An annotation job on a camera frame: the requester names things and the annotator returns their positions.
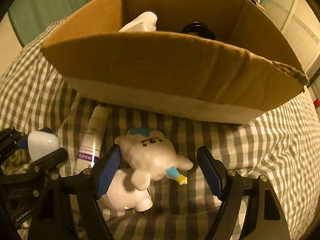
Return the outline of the red fire extinguisher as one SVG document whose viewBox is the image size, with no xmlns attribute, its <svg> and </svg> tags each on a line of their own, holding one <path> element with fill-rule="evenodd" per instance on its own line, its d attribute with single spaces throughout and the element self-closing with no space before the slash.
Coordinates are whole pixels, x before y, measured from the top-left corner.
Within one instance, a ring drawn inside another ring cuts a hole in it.
<svg viewBox="0 0 320 240">
<path fill-rule="evenodd" d="M 319 99 L 316 99 L 316 100 L 313 102 L 313 104 L 314 104 L 315 109 L 317 109 L 318 107 L 320 107 L 320 100 L 319 100 Z"/>
</svg>

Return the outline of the white plush toy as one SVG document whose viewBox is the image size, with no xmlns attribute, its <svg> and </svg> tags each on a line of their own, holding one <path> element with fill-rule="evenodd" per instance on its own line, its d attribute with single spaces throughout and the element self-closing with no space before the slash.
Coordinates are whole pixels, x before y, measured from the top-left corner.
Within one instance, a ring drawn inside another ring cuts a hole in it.
<svg viewBox="0 0 320 240">
<path fill-rule="evenodd" d="M 132 128 L 126 135 L 116 137 L 114 143 L 120 147 L 122 157 L 133 169 L 131 183 L 139 191 L 146 190 L 152 181 L 164 177 L 180 185 L 188 183 L 188 178 L 179 171 L 191 170 L 193 163 L 178 155 L 171 141 L 161 131 Z"/>
</svg>

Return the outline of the white hair dryer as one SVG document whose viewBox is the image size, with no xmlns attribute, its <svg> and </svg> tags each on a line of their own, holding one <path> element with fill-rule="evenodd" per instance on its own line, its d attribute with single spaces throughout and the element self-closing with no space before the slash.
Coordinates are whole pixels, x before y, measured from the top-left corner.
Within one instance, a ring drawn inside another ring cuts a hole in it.
<svg viewBox="0 0 320 240">
<path fill-rule="evenodd" d="M 132 175 L 131 168 L 118 169 L 107 194 L 98 200 L 99 206 L 113 211 L 135 209 L 138 212 L 152 208 L 153 202 L 149 190 L 136 189 L 131 183 Z"/>
</svg>

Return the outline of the white sock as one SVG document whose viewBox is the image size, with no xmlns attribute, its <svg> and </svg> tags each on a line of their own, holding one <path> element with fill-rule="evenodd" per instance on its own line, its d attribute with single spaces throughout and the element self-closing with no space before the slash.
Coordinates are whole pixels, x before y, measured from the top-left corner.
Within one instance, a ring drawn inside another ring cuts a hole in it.
<svg viewBox="0 0 320 240">
<path fill-rule="evenodd" d="M 158 16 L 152 11 L 146 11 L 123 26 L 119 32 L 151 32 L 156 31 Z"/>
</svg>

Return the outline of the white cosmetic tube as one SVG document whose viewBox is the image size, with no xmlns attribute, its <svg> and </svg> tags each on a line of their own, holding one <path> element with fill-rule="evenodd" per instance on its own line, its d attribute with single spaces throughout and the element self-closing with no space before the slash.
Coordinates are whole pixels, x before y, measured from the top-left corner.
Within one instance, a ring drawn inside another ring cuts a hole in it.
<svg viewBox="0 0 320 240">
<path fill-rule="evenodd" d="M 74 175 L 79 174 L 86 168 L 92 168 L 98 161 L 109 113 L 109 110 L 102 105 L 95 107 L 80 145 Z"/>
</svg>

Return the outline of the large green curtain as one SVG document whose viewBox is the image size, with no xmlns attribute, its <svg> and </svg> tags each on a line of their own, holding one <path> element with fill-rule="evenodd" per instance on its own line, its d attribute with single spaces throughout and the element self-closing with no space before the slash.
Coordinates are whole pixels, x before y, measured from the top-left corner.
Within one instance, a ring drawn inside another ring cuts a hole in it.
<svg viewBox="0 0 320 240">
<path fill-rule="evenodd" d="M 9 19 L 21 46 L 40 35 L 51 23 L 61 20 L 92 0 L 14 0 Z"/>
</svg>

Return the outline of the grey checkered bedspread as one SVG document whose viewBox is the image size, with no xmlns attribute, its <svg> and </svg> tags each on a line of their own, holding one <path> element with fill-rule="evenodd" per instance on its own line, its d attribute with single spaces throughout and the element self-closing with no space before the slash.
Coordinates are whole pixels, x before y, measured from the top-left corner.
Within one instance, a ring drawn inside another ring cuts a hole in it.
<svg viewBox="0 0 320 240">
<path fill-rule="evenodd" d="M 25 46 L 1 76 L 1 129 L 29 133 L 49 127 L 68 151 L 60 173 L 70 176 L 97 103 L 77 93 L 41 54 L 42 42 L 58 26 L 52 23 Z M 131 128 L 157 129 L 191 161 L 196 161 L 197 149 L 206 146 L 242 176 L 266 175 L 292 239 L 299 239 L 313 221 L 319 199 L 319 119 L 308 92 L 242 126 L 114 106 L 110 110 L 103 152 Z M 204 239 L 220 202 L 198 166 L 186 176 L 185 185 L 167 178 L 153 182 L 153 207 L 148 211 L 103 209 L 115 239 Z"/>
</svg>

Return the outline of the black camera lens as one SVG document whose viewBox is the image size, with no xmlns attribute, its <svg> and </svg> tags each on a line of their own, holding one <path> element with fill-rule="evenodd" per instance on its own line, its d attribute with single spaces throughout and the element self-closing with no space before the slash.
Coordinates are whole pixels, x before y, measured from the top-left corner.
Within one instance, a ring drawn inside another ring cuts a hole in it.
<svg viewBox="0 0 320 240">
<path fill-rule="evenodd" d="M 215 34 L 205 24 L 200 22 L 191 22 L 187 24 L 182 28 L 181 33 L 194 35 L 209 40 L 216 40 Z"/>
</svg>

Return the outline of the open cardboard box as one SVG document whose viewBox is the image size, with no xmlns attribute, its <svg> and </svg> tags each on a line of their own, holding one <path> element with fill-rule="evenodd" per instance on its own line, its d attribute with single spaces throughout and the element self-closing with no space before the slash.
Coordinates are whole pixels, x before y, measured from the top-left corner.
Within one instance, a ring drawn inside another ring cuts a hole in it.
<svg viewBox="0 0 320 240">
<path fill-rule="evenodd" d="M 146 11 L 156 31 L 119 32 Z M 181 33 L 191 22 L 216 40 Z M 308 83 L 286 38 L 248 0 L 92 0 L 41 51 L 86 98 L 198 121 L 246 124 Z"/>
</svg>

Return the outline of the white louvered wardrobe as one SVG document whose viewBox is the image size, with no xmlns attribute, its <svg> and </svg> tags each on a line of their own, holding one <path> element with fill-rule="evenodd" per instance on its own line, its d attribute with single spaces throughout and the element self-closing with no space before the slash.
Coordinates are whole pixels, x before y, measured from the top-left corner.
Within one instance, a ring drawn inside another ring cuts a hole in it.
<svg viewBox="0 0 320 240">
<path fill-rule="evenodd" d="M 268 0 L 265 14 L 289 42 L 307 72 L 319 56 L 319 21 L 306 0 Z"/>
</svg>

